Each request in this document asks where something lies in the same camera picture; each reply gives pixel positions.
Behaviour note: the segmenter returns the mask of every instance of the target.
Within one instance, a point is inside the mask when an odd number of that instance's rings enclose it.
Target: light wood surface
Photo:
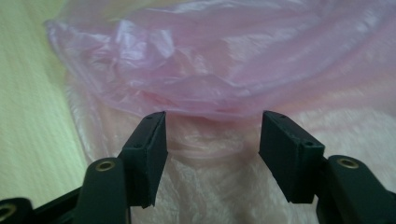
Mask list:
[[[43,22],[62,1],[0,3],[0,200],[34,207],[77,188],[86,169]]]

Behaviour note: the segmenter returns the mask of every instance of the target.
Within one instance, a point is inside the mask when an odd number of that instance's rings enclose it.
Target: pink plastic bag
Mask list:
[[[134,208],[134,223],[316,223],[315,205],[287,204],[257,155],[264,109],[396,191],[395,3],[129,6],[70,0],[47,28],[88,161],[168,112],[157,206]]]

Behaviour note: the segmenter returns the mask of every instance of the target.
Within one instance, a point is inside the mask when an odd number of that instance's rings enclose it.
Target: screw hole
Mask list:
[[[112,169],[116,164],[114,161],[102,161],[101,163],[96,165],[96,170],[103,172]]]
[[[350,159],[341,158],[337,162],[338,162],[338,164],[340,164],[346,168],[349,168],[349,169],[358,169],[359,168],[359,165],[355,161],[352,161]]]
[[[0,222],[6,220],[8,217],[17,211],[17,206],[12,203],[5,203],[0,205]]]

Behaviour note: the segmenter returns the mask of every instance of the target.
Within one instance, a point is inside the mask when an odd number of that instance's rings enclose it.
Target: plastic bag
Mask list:
[[[134,10],[70,0],[47,22],[88,161],[168,111],[157,206],[134,223],[316,223],[257,155],[261,112],[287,114],[396,191],[396,3],[193,1]]]

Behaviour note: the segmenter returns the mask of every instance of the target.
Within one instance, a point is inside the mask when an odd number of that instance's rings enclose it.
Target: crumpled plastic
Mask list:
[[[264,109],[396,191],[395,2],[132,5],[69,0],[46,24],[87,161],[117,156],[142,117],[168,112],[156,207],[134,208],[134,223],[317,223],[257,154]]]

